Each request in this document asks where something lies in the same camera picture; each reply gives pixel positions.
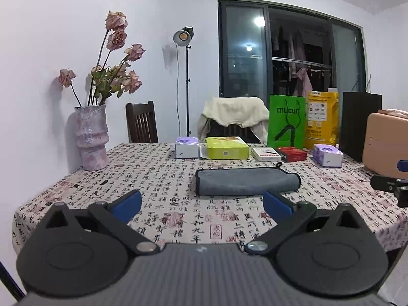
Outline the yellow paper bag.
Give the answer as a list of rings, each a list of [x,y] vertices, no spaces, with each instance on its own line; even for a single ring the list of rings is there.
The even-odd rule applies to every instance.
[[[304,147],[335,146],[339,129],[339,93],[310,91],[307,108]]]

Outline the purple and grey towel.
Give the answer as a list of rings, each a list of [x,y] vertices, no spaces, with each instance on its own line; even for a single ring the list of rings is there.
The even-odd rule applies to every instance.
[[[266,191],[296,191],[301,186],[301,177],[283,170],[280,163],[273,167],[200,169],[195,180],[198,196],[258,196]]]

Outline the dark wooden chair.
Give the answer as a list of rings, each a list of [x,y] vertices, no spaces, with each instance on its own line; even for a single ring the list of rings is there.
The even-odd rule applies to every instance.
[[[128,103],[125,106],[125,113],[130,142],[158,142],[153,101],[148,101],[146,104]]]

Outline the green mucun paper bag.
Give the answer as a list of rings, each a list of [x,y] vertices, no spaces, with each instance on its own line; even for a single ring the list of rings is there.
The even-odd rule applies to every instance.
[[[271,95],[267,146],[304,148],[306,99]]]

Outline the dark framed sliding window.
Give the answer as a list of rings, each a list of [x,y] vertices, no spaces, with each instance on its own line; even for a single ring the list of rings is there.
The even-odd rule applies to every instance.
[[[314,91],[366,90],[362,29],[311,10],[219,0],[219,94],[294,95],[306,73]]]

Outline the studio lamp on stand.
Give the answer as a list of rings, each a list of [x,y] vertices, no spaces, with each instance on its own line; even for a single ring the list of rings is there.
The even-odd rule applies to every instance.
[[[183,48],[185,50],[185,123],[186,123],[186,136],[191,135],[190,122],[189,122],[189,84],[191,79],[189,77],[189,50],[191,49],[191,41],[194,37],[194,27],[185,26],[174,33],[173,42],[177,48]]]

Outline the pink speckled ceramic vase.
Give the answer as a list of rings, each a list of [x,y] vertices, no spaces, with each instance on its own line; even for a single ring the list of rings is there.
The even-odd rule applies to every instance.
[[[76,144],[86,171],[107,167],[109,158],[105,144],[109,141],[106,106],[85,106],[75,109]]]

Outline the lime green cardboard box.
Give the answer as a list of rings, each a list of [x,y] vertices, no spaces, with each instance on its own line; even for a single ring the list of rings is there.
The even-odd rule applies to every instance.
[[[207,137],[200,154],[209,160],[247,160],[250,147],[240,137]]]

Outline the cream garment on chair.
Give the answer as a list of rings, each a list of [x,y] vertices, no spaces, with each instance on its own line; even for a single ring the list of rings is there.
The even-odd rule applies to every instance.
[[[203,142],[210,132],[210,122],[228,127],[249,128],[261,142],[268,139],[270,112],[258,97],[213,97],[204,104],[197,122],[197,137]]]

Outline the purple tissue pack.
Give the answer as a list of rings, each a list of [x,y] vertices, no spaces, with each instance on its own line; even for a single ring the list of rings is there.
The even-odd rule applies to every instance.
[[[175,158],[190,159],[198,158],[200,154],[200,142],[196,137],[178,137],[175,142]]]
[[[329,144],[315,144],[313,146],[313,159],[321,166],[328,168],[340,168],[344,153],[335,146]]]

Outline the left purple tissue pack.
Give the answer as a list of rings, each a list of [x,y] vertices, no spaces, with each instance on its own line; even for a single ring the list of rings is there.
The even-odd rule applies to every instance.
[[[190,159],[198,158],[200,154],[200,142],[196,137],[178,137],[175,142],[175,158]]]

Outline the black rectangular box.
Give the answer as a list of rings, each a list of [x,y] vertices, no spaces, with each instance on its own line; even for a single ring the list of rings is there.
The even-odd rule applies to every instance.
[[[380,94],[343,92],[339,147],[356,162],[362,162],[368,116],[377,113],[382,104]]]

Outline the dried pink rose bouquet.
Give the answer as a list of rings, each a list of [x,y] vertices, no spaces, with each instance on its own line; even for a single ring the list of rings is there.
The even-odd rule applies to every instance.
[[[128,70],[131,63],[143,57],[145,49],[141,44],[132,44],[124,49],[124,56],[118,64],[109,66],[112,52],[126,44],[128,21],[123,12],[109,11],[104,21],[105,34],[95,66],[90,71],[90,89],[86,99],[88,106],[104,105],[109,97],[121,97],[135,93],[143,84],[134,70]]]

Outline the right purple tissue pack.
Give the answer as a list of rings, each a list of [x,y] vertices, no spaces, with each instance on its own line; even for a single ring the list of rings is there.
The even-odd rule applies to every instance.
[[[313,159],[321,166],[328,168],[340,168],[344,153],[335,146],[329,144],[315,144],[313,146]]]

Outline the chair with cream garment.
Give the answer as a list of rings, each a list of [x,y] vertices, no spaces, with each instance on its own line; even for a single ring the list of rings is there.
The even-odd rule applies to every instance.
[[[261,141],[256,137],[250,128],[241,128],[237,124],[229,126],[219,125],[216,121],[210,120],[210,130],[207,132],[208,137],[240,137],[248,144],[261,144]]]

